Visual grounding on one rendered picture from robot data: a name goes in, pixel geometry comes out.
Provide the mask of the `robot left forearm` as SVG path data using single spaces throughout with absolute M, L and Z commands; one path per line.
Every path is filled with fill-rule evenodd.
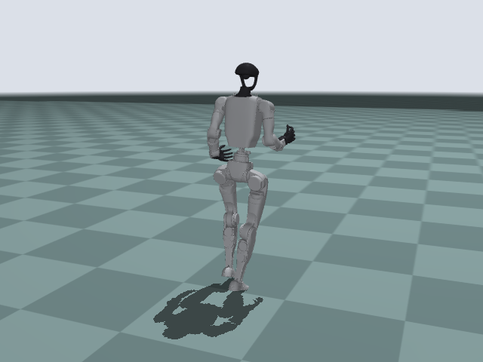
M 216 140 L 216 139 L 208 138 L 208 134 L 207 134 L 207 141 L 209 145 L 210 158 L 219 157 L 220 156 L 219 139 Z

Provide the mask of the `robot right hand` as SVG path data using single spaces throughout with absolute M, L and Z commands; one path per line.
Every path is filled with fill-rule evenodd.
M 290 128 L 290 130 L 289 130 Z M 287 145 L 288 143 L 292 143 L 292 141 L 295 140 L 295 134 L 294 134 L 294 128 L 293 127 L 289 127 L 289 125 L 287 124 L 287 130 L 286 130 L 286 133 L 284 134 L 284 136 L 281 136 L 278 138 L 279 140 L 283 140 L 285 139 L 285 144 Z

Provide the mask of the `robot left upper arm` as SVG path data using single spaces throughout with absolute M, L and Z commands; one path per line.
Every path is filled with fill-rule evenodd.
M 219 97 L 215 101 L 214 112 L 211 117 L 211 126 L 208 129 L 208 138 L 218 140 L 221 136 L 220 124 L 225 115 L 225 103 L 228 97 Z

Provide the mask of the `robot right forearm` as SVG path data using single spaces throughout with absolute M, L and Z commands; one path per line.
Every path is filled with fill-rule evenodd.
M 273 140 L 274 146 L 269 146 L 269 147 L 275 151 L 282 151 L 283 148 L 286 146 L 285 139 L 279 140 L 275 134 L 273 134 L 272 140 Z

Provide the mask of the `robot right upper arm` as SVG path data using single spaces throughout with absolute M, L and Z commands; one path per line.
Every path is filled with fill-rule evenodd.
M 267 100 L 257 99 L 258 109 L 262 112 L 263 131 L 262 143 L 264 146 L 274 146 L 272 136 L 274 131 L 274 112 L 275 106 L 273 103 Z

